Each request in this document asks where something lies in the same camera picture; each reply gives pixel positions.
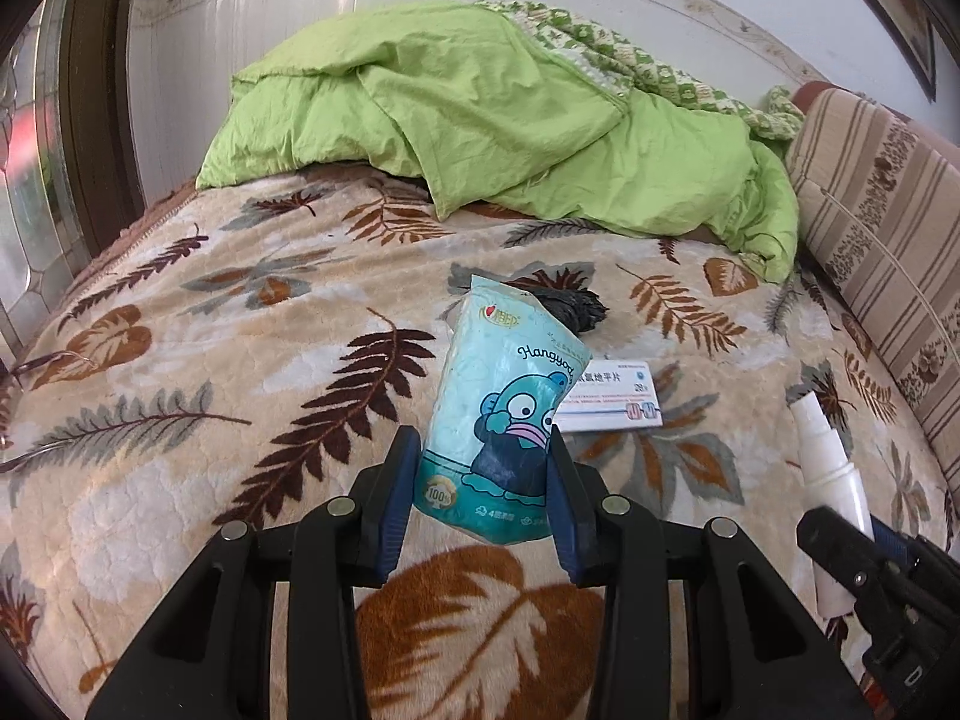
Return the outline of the striped beige bolster cushion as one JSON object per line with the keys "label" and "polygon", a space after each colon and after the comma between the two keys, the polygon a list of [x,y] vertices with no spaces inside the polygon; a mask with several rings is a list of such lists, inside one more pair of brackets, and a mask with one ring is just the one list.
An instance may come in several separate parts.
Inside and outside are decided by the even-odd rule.
{"label": "striped beige bolster cushion", "polygon": [[958,491],[958,148],[825,82],[786,158],[800,237],[827,273]]}

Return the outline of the white medicine box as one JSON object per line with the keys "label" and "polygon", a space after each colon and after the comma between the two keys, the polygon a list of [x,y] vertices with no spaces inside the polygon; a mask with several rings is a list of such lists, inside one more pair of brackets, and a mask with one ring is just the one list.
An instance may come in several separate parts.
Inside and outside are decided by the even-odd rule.
{"label": "white medicine box", "polygon": [[635,431],[662,426],[662,410],[646,361],[593,359],[556,410],[563,433]]}

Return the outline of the white spray bottle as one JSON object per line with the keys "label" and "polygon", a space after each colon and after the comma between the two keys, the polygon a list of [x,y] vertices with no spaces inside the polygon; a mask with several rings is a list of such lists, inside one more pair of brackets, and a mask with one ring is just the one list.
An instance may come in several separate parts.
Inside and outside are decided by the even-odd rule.
{"label": "white spray bottle", "polygon": [[800,397],[789,411],[799,436],[804,514],[825,505],[872,536],[871,511],[861,473],[846,454],[843,440],[828,422],[817,395]]}

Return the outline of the stained glass window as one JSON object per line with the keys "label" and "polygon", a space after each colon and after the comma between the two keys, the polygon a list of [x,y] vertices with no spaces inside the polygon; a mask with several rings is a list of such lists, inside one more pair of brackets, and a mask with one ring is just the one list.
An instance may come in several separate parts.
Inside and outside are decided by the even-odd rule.
{"label": "stained glass window", "polygon": [[62,142],[65,13],[67,0],[43,0],[2,59],[0,317],[7,367],[89,263]]}

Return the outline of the teal cartoon tissue pack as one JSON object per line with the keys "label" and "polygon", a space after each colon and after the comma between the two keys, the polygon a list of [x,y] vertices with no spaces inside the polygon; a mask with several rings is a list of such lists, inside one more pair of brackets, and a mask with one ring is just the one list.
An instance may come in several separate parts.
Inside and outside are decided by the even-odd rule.
{"label": "teal cartoon tissue pack", "polygon": [[475,275],[444,361],[416,508],[491,544],[547,538],[553,418],[589,361],[532,294]]}

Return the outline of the brown wooden window frame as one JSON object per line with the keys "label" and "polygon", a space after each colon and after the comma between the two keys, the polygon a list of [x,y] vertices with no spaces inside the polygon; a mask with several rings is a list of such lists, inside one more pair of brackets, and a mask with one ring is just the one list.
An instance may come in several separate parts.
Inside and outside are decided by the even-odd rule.
{"label": "brown wooden window frame", "polygon": [[91,254],[145,213],[128,109],[130,0],[67,0],[59,112],[68,185]]}

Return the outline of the green quilt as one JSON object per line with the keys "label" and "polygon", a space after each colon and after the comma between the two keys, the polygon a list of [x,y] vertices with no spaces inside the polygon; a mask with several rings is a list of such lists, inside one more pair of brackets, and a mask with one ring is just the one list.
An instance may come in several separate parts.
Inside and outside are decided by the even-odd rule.
{"label": "green quilt", "polygon": [[317,21],[238,71],[197,182],[359,161],[423,181],[439,216],[483,200],[622,234],[703,227],[779,283],[802,122],[787,89],[749,106],[562,8],[431,0]]}

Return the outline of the leaf pattern bed blanket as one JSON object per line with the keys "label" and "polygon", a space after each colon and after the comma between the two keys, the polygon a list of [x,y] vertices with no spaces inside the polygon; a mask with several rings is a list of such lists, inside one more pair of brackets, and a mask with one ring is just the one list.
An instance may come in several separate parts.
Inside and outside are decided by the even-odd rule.
{"label": "leaf pattern bed blanket", "polygon": [[934,450],[827,283],[760,281],[708,242],[631,239],[427,194],[366,167],[185,192],[91,270],[2,390],[2,631],[82,717],[230,518],[293,522],[399,424],[425,426],[473,277],[596,296],[599,359],[644,359],[661,424],[571,453],[654,514],[745,528],[800,600],[793,401],[814,395],[871,512],[942,548],[958,512]]}

